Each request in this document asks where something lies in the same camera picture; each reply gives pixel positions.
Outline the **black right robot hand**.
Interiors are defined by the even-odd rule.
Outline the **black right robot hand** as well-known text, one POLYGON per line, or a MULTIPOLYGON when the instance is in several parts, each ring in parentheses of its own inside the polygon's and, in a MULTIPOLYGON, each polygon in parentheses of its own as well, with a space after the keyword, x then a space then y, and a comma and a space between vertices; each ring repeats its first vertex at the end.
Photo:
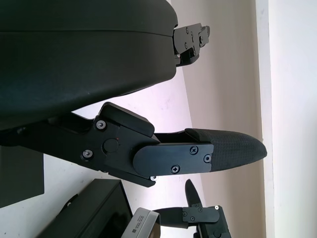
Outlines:
POLYGON ((190 179, 185 183, 187 207, 157 209, 160 224, 165 227, 188 229, 195 227, 195 238, 230 238, 231 234, 223 208, 219 205, 204 207, 190 179))

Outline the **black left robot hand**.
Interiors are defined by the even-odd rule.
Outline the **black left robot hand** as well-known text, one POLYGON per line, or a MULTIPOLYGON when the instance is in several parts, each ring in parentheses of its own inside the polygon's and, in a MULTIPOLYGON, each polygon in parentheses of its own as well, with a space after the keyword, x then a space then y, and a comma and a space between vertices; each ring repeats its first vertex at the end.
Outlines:
POLYGON ((0 143, 21 146, 145 187, 154 177, 259 161, 258 139, 187 128, 156 133, 109 102, 171 80, 209 42, 200 23, 178 27, 165 0, 3 0, 0 143))

